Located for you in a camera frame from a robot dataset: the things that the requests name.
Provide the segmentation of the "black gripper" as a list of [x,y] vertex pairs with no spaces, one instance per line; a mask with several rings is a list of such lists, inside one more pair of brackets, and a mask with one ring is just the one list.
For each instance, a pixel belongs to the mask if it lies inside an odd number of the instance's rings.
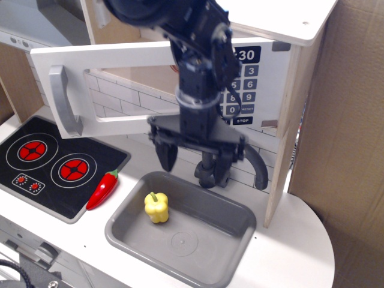
[[182,106],[178,114],[150,117],[148,124],[151,126],[149,138],[155,145],[162,168],[167,172],[175,165],[179,147],[214,153],[224,148],[232,149],[215,156],[215,185],[221,188],[225,188],[229,181],[236,155],[233,150],[247,142],[244,135],[225,123],[218,104],[207,109]]

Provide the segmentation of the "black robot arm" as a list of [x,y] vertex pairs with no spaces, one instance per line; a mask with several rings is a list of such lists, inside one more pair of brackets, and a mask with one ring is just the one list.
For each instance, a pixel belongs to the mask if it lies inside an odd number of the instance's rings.
[[179,113],[148,121],[162,168],[172,170],[178,148],[198,150],[202,159],[194,174],[199,184],[225,187],[245,146],[220,108],[221,93],[231,90],[241,73],[228,13],[215,1],[106,1],[105,6],[121,22],[156,30],[170,41],[179,71]]

